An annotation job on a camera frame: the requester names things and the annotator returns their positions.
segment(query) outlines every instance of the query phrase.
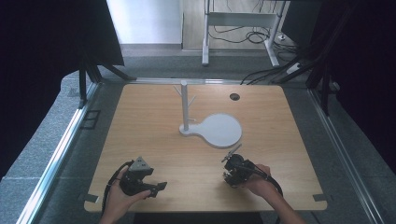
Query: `human hand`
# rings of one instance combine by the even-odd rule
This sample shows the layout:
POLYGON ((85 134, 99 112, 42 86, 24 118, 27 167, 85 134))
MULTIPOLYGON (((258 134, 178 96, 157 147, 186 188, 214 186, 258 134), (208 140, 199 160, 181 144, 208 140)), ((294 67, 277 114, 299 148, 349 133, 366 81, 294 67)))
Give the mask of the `human hand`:
POLYGON ((145 190, 133 196, 126 195, 120 187, 120 179, 126 170, 127 169, 123 169, 120 171, 111 185, 107 196, 106 209, 99 222, 101 224, 116 223, 117 220, 125 215, 133 203, 146 199, 151 193, 150 190, 145 190))
MULTIPOLYGON (((265 166, 262 164, 256 164, 256 166, 264 171, 266 174, 271 175, 270 167, 265 166)), ((249 189, 252 193, 263 197, 266 201, 274 198, 274 197, 279 197, 281 196, 275 186, 271 184, 270 182, 264 180, 261 176, 259 175, 252 175, 247 182, 239 185, 239 187, 242 188, 247 188, 249 189)))

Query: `wooden tabletop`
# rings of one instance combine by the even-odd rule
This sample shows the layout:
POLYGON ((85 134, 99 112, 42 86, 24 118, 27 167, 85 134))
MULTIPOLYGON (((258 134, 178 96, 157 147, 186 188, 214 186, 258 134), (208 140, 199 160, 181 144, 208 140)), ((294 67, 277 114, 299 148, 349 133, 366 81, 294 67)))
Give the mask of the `wooden tabletop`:
MULTIPOLYGON (((214 113, 227 113, 242 126, 236 153, 271 167, 285 199, 296 210, 324 210, 322 194, 284 92, 276 86, 189 85, 190 118, 201 122, 214 113), (238 101, 230 98, 240 96, 238 101)), ((273 210, 247 189, 232 189, 222 178, 221 160, 229 149, 211 147, 198 136, 185 137, 181 97, 173 85, 126 85, 112 120, 89 194, 87 211, 101 211, 108 179, 126 161, 142 156, 154 168, 148 184, 168 182, 157 198, 134 204, 136 212, 246 212, 273 210)))

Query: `metal rail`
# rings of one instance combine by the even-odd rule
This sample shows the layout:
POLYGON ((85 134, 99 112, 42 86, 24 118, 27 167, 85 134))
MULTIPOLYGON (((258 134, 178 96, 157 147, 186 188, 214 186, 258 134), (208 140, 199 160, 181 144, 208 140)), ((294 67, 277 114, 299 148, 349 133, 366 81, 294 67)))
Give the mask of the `metal rail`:
POLYGON ((375 201, 364 184, 360 173, 356 169, 353 164, 352 159, 350 159, 349 154, 347 153, 347 149, 345 148, 338 132, 336 131, 334 125, 332 125, 332 121, 326 114, 323 112, 320 106, 320 100, 318 94, 315 91, 308 89, 308 95, 310 96, 312 103, 314 104, 318 115, 323 123, 323 126, 329 135, 332 144, 334 146, 335 151, 337 152, 338 158, 340 159, 343 167, 346 171, 346 175, 349 178, 349 181, 358 195, 359 200, 361 201, 361 205, 369 218, 371 223, 385 223, 379 213, 375 201))
MULTIPOLYGON (((97 90, 97 84, 91 84, 88 89, 88 99, 91 99, 93 94, 97 90)), ((71 119, 69 125, 62 136, 61 141, 58 146, 55 148, 54 153, 52 154, 51 159, 49 160, 49 164, 47 165, 43 175, 40 177, 35 189, 30 196, 27 204, 23 208, 23 211, 17 221, 17 223, 32 223, 35 215, 37 214, 41 204, 44 202, 44 199, 49 192, 50 186, 55 179, 56 173, 59 170, 59 167, 62 164, 64 155, 66 154, 69 146, 73 140, 74 135, 76 134, 80 123, 82 122, 84 115, 87 111, 88 106, 91 104, 91 101, 88 101, 81 109, 77 109, 73 118, 71 119)))

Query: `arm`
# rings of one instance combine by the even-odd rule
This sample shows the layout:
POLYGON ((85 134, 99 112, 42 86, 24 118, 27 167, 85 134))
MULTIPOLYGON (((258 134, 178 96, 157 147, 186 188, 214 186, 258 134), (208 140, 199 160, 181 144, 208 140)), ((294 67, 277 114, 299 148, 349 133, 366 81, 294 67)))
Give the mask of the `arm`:
MULTIPOLYGON (((270 168, 261 164, 257 165, 265 173, 270 175, 270 168)), ((286 200, 280 195, 274 185, 270 182, 265 181, 262 177, 258 175, 253 175, 250 179, 241 185, 249 189, 252 193, 264 198, 277 212, 280 220, 285 223, 300 224, 305 223, 305 221, 300 217, 300 215, 295 212, 291 206, 286 202, 286 200)))
POLYGON ((133 196, 124 194, 120 188, 120 179, 122 178, 122 175, 125 173, 125 171, 126 169, 119 173, 117 179, 111 186, 110 192, 107 196, 105 212, 99 221, 100 224, 116 223, 117 220, 125 215, 133 203, 136 203, 142 199, 146 199, 151 193, 151 191, 146 190, 133 196))

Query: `hole in table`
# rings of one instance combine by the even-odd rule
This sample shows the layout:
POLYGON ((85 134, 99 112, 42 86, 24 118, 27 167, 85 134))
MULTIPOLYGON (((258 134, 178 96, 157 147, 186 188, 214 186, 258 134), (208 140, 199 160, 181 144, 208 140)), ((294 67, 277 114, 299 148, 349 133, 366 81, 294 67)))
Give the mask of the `hole in table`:
POLYGON ((231 93, 230 99, 232 99, 234 101, 238 101, 239 99, 241 99, 241 97, 237 93, 231 93))

